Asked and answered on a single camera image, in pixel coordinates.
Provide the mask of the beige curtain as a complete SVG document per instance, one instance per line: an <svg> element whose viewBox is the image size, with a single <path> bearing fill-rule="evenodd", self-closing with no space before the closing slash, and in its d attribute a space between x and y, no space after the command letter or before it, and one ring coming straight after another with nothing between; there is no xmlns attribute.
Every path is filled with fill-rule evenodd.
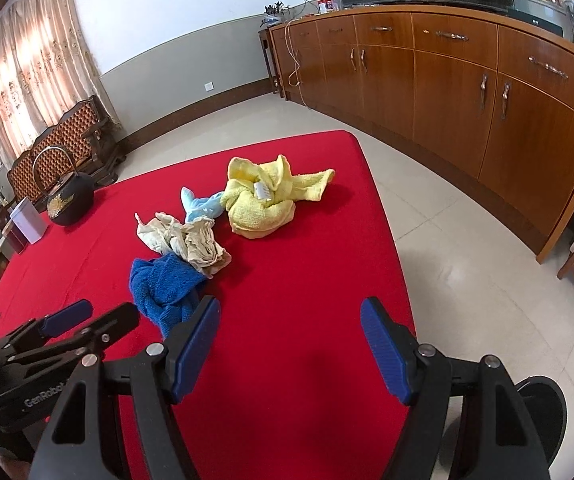
<svg viewBox="0 0 574 480"><path fill-rule="evenodd" d="M117 115L84 39L74 0L15 0L0 13L0 161L9 167L74 104Z"/></svg>

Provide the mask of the small dark side table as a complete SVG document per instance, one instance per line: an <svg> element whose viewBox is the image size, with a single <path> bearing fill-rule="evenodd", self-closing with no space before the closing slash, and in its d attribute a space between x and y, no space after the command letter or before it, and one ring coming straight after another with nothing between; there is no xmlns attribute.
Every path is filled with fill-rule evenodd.
<svg viewBox="0 0 574 480"><path fill-rule="evenodd" d="M269 31L266 28L261 28L258 32L259 41L261 44L261 51L263 55L263 60L265 68L267 71L267 76L272 84L272 92L281 94L281 83L276 73L275 63L274 63L274 52L270 40Z"/></svg>

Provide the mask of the wooden sideboard cabinet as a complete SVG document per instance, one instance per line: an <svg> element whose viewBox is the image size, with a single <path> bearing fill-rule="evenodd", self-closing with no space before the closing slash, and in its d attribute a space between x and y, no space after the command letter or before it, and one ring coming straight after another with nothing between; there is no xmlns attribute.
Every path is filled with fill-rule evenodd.
<svg viewBox="0 0 574 480"><path fill-rule="evenodd" d="M574 213L574 44L455 6L372 6L272 28L285 97L450 181L544 260Z"/></svg>

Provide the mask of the blue towel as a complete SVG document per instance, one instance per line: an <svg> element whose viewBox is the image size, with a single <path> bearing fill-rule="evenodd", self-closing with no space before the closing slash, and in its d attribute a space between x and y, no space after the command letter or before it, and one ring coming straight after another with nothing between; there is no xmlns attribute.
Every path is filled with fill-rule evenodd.
<svg viewBox="0 0 574 480"><path fill-rule="evenodd" d="M174 254L132 262L129 289L138 311L156 325L163 339L176 325L189 320L207 281L189 263Z"/></svg>

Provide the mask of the wooden lattice bench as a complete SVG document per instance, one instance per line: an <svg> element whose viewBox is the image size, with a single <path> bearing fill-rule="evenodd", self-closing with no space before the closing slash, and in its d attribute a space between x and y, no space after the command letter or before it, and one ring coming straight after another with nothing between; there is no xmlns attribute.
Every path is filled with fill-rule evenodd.
<svg viewBox="0 0 574 480"><path fill-rule="evenodd" d="M97 96L78 102L13 162L7 180L16 200L29 198L35 205L44 202L33 169L37 169L46 190L52 190L61 178L71 174L69 159L62 152L49 150L39 155L48 146L66 148L74 167L91 176L97 188L116 182L116 167L126 159L114 139L116 127Z"/></svg>

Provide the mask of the red tablecloth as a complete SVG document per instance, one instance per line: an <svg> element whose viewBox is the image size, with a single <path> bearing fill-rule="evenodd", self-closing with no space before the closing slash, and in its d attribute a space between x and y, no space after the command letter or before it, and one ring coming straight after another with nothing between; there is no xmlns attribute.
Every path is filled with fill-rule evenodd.
<svg viewBox="0 0 574 480"><path fill-rule="evenodd" d="M360 322L377 297L413 315L401 263L359 141L337 130L237 148L252 162L284 155L294 174L334 170L317 203L261 240L217 219L231 263L206 284L219 299L217 337L174 414L204 479L377 479L404 425ZM0 281L0 337L86 299L96 314L130 299L132 263L150 259L138 222L182 218L181 188L222 191L230 152L181 162L99 190L83 221L53 226L10 260Z"/></svg>

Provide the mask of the black iron teapot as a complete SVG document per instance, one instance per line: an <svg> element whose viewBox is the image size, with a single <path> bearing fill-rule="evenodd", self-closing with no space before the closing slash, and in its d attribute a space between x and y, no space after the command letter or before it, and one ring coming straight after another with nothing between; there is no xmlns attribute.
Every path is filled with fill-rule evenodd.
<svg viewBox="0 0 574 480"><path fill-rule="evenodd" d="M38 163L48 151L62 152L69 162L70 174L57 181L51 193L41 180ZM48 219L56 226L73 226L92 208L95 182L89 174L79 171L74 156L63 145L48 145L41 150L32 163L32 177L40 192L46 197Z"/></svg>

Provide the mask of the light blue cloth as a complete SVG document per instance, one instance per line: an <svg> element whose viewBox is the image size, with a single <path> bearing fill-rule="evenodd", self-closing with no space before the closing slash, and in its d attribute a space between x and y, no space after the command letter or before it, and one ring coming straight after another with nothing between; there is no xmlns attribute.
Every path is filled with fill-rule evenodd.
<svg viewBox="0 0 574 480"><path fill-rule="evenodd" d="M223 214L224 208L221 205L223 192L217 192L208 197L196 197L189 188L181 188L180 200L185 211L185 222L192 222L199 218L206 217L217 219Z"/></svg>

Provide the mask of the white box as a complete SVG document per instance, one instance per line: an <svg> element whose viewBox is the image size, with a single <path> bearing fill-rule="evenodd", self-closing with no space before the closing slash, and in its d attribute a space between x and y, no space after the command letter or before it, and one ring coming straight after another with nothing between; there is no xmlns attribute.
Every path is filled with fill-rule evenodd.
<svg viewBox="0 0 574 480"><path fill-rule="evenodd" d="M36 244L48 230L48 224L28 197L24 197L10 212L10 220L30 245Z"/></svg>

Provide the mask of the potted plant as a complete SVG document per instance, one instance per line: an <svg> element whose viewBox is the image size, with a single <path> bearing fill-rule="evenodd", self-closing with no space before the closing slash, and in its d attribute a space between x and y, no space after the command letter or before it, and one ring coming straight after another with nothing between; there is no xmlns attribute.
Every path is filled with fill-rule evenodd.
<svg viewBox="0 0 574 480"><path fill-rule="evenodd" d="M284 23L289 18L290 6L281 1L271 3L264 8L261 28L270 28Z"/></svg>

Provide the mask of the yellow towel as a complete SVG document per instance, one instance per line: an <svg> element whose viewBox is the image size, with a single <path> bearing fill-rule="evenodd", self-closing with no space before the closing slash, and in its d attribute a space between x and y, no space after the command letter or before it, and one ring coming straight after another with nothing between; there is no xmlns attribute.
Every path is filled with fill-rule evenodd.
<svg viewBox="0 0 574 480"><path fill-rule="evenodd" d="M319 202L335 175L334 169L293 174L284 155L262 164L233 157L220 204L235 234L259 240L293 221L296 202Z"/></svg>

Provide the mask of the dark brown box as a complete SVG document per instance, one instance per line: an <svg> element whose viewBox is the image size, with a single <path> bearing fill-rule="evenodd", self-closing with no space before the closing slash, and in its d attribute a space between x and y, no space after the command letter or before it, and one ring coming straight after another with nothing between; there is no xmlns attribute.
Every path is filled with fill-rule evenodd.
<svg viewBox="0 0 574 480"><path fill-rule="evenodd" d="M10 220L4 226L2 235L10 243L10 247L13 248L16 254L21 254L29 244L25 235L22 234L22 231L16 226L13 220Z"/></svg>

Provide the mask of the beige crumpled cloth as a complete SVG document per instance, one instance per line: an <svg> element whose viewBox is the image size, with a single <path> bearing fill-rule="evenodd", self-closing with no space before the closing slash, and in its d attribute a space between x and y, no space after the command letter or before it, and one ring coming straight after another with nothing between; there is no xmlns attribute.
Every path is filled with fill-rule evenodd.
<svg viewBox="0 0 574 480"><path fill-rule="evenodd" d="M163 212L157 212L147 223L138 214L134 218L138 224L136 235L150 250L161 256L176 255L206 278L213 278L232 261L232 256L215 240L213 219L202 216L181 223Z"/></svg>

